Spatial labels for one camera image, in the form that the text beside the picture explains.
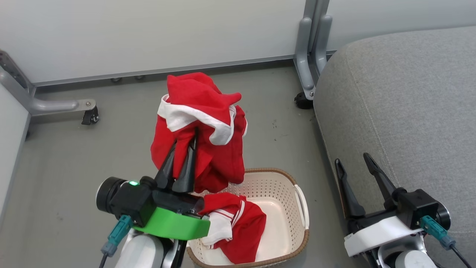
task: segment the teal cable connector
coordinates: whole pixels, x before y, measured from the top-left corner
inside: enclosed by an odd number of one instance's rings
[[[456,241],[448,235],[448,231],[428,215],[420,219],[420,227],[434,236],[446,250],[450,250],[451,246],[456,244]]]
[[[101,252],[108,257],[112,257],[114,253],[116,253],[119,243],[127,235],[133,225],[134,222],[130,216],[122,215],[109,234],[108,241],[102,246]]]

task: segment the basket handle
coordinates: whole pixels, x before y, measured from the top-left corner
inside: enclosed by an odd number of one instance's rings
[[[299,200],[299,212],[301,213],[302,225],[306,230],[308,230],[309,209],[307,208],[306,198],[304,197],[304,193],[302,192],[301,188],[297,184],[295,184],[294,187],[296,188],[296,196]]]

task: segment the brown basket rim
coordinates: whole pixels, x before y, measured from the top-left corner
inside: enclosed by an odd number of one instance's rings
[[[248,169],[245,170],[245,173],[258,173],[258,172],[279,173],[279,174],[285,176],[288,180],[290,180],[290,182],[293,185],[297,184],[295,179],[289,173],[287,173],[284,170],[278,169],[278,168],[248,168]],[[306,229],[306,230],[304,230],[304,237],[302,239],[302,243],[295,251],[293,251],[293,252],[291,252],[287,255],[277,257],[277,258],[272,258],[272,259],[263,260],[263,261],[259,261],[259,262],[250,262],[250,263],[234,264],[234,265],[208,265],[208,264],[205,264],[205,263],[201,262],[195,256],[195,254],[193,254],[192,249],[190,247],[187,247],[187,253],[190,256],[190,259],[192,259],[193,263],[195,263],[196,265],[198,265],[200,267],[203,267],[203,268],[253,268],[253,267],[260,267],[260,266],[265,266],[265,265],[270,265],[270,264],[286,261],[286,260],[289,260],[291,258],[296,257],[297,255],[299,255],[301,253],[301,251],[304,250],[304,248],[307,245],[308,240],[309,240],[309,229]]]

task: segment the green mount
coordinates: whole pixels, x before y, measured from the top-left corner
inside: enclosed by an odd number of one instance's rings
[[[134,225],[132,228],[157,237],[188,241],[206,237],[210,221],[157,207],[145,227]]]

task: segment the sofa stitching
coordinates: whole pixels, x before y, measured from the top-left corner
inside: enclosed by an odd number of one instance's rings
[[[374,124],[374,121],[372,119],[372,116],[370,115],[370,111],[368,110],[368,107],[367,107],[367,103],[365,102],[364,100],[364,97],[362,95],[362,92],[360,90],[360,87],[357,85],[356,83],[356,80],[354,78],[354,75],[352,74],[350,68],[349,68],[349,64],[348,64],[348,61],[347,61],[347,50],[352,46],[353,44],[349,45],[348,47],[345,48],[344,50],[344,59],[346,61],[346,67],[347,67],[347,70],[350,74],[350,77],[352,78],[352,82],[354,83],[356,89],[357,89],[357,94],[359,96],[359,100],[360,100],[360,105],[363,106],[364,108],[364,114],[365,114],[365,117],[367,118],[367,122],[369,123],[370,125],[370,128],[372,130],[372,133],[374,134],[374,140],[375,140],[375,143],[377,144],[377,146],[380,148],[380,156],[382,156],[382,158],[384,158],[386,161],[386,165],[390,168],[390,171],[392,173],[392,177],[393,179],[395,180],[395,182],[397,183],[397,186],[400,187],[400,183],[398,182],[398,179],[397,179],[397,175],[395,174],[395,171],[393,170],[393,167],[390,163],[390,160],[388,158],[388,155],[387,155],[387,152],[385,151],[385,148],[382,144],[382,141],[380,139],[380,136],[378,135],[378,132],[377,132],[377,129],[375,128],[375,124]]]

